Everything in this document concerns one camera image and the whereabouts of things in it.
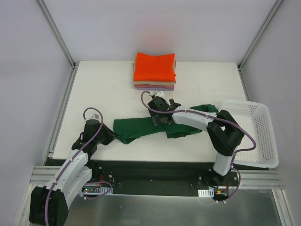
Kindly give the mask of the green t shirt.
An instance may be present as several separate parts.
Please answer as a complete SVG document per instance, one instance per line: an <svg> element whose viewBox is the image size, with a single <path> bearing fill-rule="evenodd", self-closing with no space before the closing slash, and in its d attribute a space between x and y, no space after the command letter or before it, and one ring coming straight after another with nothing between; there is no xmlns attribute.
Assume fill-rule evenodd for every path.
<svg viewBox="0 0 301 226"><path fill-rule="evenodd" d="M141 137L160 132L165 132L167 138L186 137L202 132L200 129L187 125L160 124L156 126L150 117L115 119L113 131L118 135L117 139L126 145Z"/></svg>

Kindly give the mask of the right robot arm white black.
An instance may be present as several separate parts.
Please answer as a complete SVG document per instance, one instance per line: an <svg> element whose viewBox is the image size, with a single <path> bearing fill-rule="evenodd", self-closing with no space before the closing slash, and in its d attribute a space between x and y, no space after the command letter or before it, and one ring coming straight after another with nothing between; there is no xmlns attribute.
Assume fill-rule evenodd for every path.
<svg viewBox="0 0 301 226"><path fill-rule="evenodd" d="M240 145L244 133L231 114L225 110L218 113L185 108L173 99L167 102L159 96L152 96L147 104L150 115L156 124L186 125L207 132L214 149L217 151L213 166L212 182L222 186L229 179L234 151Z"/></svg>

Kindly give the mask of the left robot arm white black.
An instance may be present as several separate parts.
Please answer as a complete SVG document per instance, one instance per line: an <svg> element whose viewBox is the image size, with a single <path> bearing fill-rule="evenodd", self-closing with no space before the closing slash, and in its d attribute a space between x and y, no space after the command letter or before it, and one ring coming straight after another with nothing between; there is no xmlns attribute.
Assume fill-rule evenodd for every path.
<svg viewBox="0 0 301 226"><path fill-rule="evenodd" d="M99 171L87 166L97 146L108 145L117 136L98 119L86 120L83 132L58 172L44 186L33 189L29 222L39 226L64 225L70 205L82 187L99 179Z"/></svg>

